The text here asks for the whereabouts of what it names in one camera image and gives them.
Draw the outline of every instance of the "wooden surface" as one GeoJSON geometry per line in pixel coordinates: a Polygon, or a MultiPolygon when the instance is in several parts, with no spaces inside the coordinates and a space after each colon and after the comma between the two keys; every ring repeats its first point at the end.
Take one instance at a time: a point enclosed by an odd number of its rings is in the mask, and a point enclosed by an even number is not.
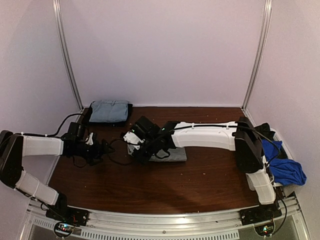
{"type": "MultiPolygon", "coordinates": [[[[140,116],[160,127],[167,121],[223,123],[238,120],[240,108],[136,107],[126,127],[90,127],[98,138],[119,138],[140,116]]],[[[114,143],[113,159],[130,162],[124,142],[114,143]]],[[[238,171],[234,152],[208,147],[187,147],[187,162],[150,162],[120,166],[105,161],[77,168],[61,157],[50,186],[65,193],[68,204],[81,208],[135,214],[177,214],[220,211],[258,204],[246,176],[238,171]]],[[[83,160],[77,158],[77,164],[83,160]]]]}

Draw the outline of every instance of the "light blue folded cloth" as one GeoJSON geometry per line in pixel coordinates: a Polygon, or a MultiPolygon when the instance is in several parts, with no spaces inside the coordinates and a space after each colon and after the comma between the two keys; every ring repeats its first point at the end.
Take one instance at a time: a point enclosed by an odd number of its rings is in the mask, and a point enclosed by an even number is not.
{"type": "Polygon", "coordinates": [[[128,101],[100,100],[91,104],[91,123],[119,123],[128,118],[128,101]]]}

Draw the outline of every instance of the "crumpled blue fabric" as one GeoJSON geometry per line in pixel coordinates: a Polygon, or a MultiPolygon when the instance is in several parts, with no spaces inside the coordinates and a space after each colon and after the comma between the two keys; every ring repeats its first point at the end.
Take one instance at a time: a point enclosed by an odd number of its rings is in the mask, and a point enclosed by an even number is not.
{"type": "Polygon", "coordinates": [[[91,123],[118,123],[128,118],[128,101],[99,100],[91,103],[91,123]]]}
{"type": "MultiPolygon", "coordinates": [[[[282,146],[282,141],[272,141],[279,149],[282,146]]],[[[302,170],[300,163],[292,159],[276,158],[278,150],[267,140],[262,140],[262,147],[267,161],[270,162],[270,170],[274,175],[274,181],[281,183],[283,186],[289,184],[304,185],[307,177],[302,170]]]]}

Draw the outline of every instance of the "white wall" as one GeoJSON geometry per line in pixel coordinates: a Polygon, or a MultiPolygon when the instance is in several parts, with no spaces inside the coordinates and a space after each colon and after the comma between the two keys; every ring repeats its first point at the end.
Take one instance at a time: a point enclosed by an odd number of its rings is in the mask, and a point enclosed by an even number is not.
{"type": "MultiPolygon", "coordinates": [[[[0,5],[0,130],[54,133],[77,107],[52,1],[0,0],[0,5]]],[[[23,160],[23,166],[45,181],[53,160],[29,158],[23,160]]],[[[17,239],[28,202],[0,182],[0,239],[17,239]]]]}
{"type": "Polygon", "coordinates": [[[308,179],[297,191],[311,238],[320,236],[320,2],[274,0],[248,110],[279,131],[308,179]]]}
{"type": "Polygon", "coordinates": [[[68,0],[61,12],[82,102],[241,106],[264,0],[68,0]]]}

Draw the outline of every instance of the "gray cloth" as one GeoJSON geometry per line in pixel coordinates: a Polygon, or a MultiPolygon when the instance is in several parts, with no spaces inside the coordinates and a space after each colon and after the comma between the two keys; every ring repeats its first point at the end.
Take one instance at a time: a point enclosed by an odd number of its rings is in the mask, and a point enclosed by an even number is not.
{"type": "MultiPolygon", "coordinates": [[[[187,154],[184,147],[177,147],[176,149],[169,149],[170,156],[164,159],[156,158],[152,156],[149,162],[185,162],[187,161],[187,154]]],[[[157,155],[159,157],[167,156],[168,154],[160,150],[157,155]]]]}
{"type": "Polygon", "coordinates": [[[128,118],[128,101],[100,100],[91,104],[91,123],[118,123],[128,118]]]}

